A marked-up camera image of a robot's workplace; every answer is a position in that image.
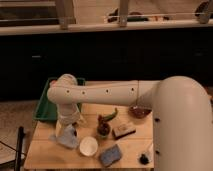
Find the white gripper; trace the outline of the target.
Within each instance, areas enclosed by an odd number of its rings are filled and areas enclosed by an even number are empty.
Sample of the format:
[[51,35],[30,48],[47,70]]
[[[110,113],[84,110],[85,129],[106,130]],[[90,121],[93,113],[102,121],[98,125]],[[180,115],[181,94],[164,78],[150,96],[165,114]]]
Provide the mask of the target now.
[[57,106],[58,120],[56,134],[60,135],[69,124],[76,123],[80,119],[80,111],[75,103],[59,104]]

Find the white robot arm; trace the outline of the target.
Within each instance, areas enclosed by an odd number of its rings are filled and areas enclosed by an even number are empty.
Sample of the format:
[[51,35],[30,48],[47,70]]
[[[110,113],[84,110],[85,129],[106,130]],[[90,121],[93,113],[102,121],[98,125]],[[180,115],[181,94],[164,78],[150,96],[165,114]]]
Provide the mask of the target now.
[[78,86],[68,76],[61,76],[47,96],[60,107],[95,103],[149,108],[155,171],[213,171],[211,102],[203,86],[192,78]]

